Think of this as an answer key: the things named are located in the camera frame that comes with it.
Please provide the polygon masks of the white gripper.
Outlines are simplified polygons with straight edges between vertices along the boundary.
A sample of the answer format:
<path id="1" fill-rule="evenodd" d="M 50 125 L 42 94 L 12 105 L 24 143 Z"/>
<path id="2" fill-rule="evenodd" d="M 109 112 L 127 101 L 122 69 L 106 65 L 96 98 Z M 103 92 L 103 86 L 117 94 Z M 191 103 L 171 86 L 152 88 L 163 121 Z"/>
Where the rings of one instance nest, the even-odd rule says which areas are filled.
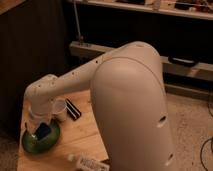
<path id="1" fill-rule="evenodd" d="M 28 115 L 27 130 L 30 133 L 30 136 L 32 136 L 33 138 L 37 138 L 35 131 L 38 129 L 38 127 L 42 123 L 49 124 L 50 116 L 49 115 L 35 115 L 33 113 L 30 113 Z"/>

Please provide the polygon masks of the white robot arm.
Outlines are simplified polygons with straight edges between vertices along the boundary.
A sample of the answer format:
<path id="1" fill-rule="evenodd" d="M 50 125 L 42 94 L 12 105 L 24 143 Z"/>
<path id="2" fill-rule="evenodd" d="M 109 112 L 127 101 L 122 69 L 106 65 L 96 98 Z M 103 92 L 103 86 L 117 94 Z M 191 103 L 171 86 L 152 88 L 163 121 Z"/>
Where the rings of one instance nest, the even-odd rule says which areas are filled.
<path id="1" fill-rule="evenodd" d="M 135 41 L 25 90 L 32 123 L 51 113 L 53 99 L 89 90 L 110 171 L 178 171 L 158 51 Z"/>

